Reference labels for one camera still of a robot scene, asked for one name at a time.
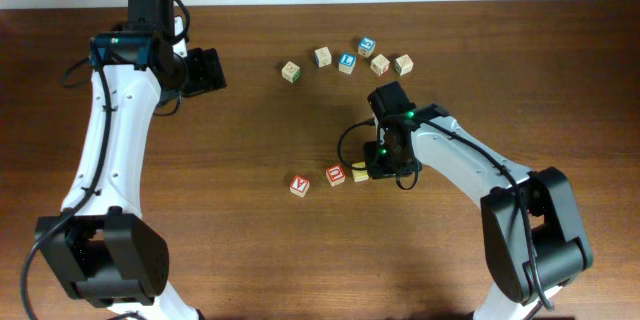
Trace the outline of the yellow wooden block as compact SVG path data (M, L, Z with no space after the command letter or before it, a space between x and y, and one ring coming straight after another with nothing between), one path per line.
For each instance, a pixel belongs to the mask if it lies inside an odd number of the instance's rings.
M353 163L351 167L352 177L355 182L362 182L369 179L366 163L364 161Z

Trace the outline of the red letter U block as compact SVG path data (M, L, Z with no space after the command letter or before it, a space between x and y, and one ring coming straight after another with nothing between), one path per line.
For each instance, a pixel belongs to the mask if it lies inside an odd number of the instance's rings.
M343 183L346 179L345 172L340 164L328 167L325 171L325 175L332 187Z

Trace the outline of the red letter A block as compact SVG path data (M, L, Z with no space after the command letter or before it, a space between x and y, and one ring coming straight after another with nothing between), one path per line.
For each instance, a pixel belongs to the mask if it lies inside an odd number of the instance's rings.
M300 175L295 175L289 186L290 192L299 197L304 197L309 188L310 181Z

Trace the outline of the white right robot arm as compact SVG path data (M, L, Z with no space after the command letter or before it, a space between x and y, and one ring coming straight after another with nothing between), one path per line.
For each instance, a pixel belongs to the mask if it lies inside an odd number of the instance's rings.
M436 170L481 211L492 287L475 319L532 319L594 260L567 176L498 154L437 105L377 114L374 156L387 177Z

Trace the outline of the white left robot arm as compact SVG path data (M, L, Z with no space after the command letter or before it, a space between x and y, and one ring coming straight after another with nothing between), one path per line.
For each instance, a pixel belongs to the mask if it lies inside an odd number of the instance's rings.
M180 0L132 5L122 30L89 42L93 100L76 178L57 216L38 219L21 270L23 306L35 315L28 271L42 254L66 294L118 319L200 319L168 280L166 241L142 219L140 181L157 107L225 87L215 50L189 50Z

